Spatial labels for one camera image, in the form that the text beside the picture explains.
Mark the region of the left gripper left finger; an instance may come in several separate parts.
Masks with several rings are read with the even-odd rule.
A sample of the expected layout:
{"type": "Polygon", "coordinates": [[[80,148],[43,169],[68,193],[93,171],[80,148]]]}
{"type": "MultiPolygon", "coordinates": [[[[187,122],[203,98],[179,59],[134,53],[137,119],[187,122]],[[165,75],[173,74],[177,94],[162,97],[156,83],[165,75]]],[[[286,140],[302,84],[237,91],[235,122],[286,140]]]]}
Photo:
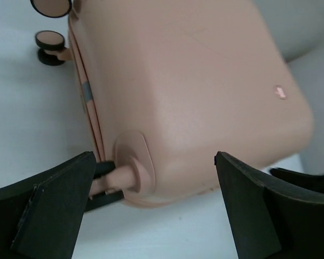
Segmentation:
{"type": "Polygon", "coordinates": [[[95,167],[84,152],[0,188],[0,258],[71,258],[95,167]]]}

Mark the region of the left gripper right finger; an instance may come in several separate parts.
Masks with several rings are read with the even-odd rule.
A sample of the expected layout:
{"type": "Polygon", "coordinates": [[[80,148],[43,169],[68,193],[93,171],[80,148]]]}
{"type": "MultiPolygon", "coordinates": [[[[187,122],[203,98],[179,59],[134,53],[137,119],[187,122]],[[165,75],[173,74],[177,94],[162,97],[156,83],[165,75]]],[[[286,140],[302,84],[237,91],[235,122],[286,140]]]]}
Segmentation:
{"type": "Polygon", "coordinates": [[[324,194],[225,152],[214,164],[239,258],[324,258],[324,194]]]}

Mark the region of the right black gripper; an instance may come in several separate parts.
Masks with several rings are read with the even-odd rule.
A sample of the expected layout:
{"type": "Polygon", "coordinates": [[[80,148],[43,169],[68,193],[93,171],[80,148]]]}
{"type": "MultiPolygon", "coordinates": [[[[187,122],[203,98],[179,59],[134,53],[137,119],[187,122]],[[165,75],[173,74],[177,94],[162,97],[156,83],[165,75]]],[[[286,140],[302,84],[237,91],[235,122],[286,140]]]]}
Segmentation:
{"type": "Polygon", "coordinates": [[[284,168],[272,168],[270,174],[293,185],[324,194],[324,174],[309,175],[284,168]]]}

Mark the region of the pink hard-shell suitcase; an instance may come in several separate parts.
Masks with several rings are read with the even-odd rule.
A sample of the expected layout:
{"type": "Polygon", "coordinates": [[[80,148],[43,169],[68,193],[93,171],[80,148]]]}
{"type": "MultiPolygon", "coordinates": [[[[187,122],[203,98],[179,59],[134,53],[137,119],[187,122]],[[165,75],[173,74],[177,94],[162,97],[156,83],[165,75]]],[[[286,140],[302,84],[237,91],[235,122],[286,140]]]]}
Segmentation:
{"type": "Polygon", "coordinates": [[[98,162],[88,210],[154,208],[219,188],[214,156],[262,169],[310,142],[311,108],[253,1],[32,1],[68,36],[35,35],[68,60],[98,162]]]}

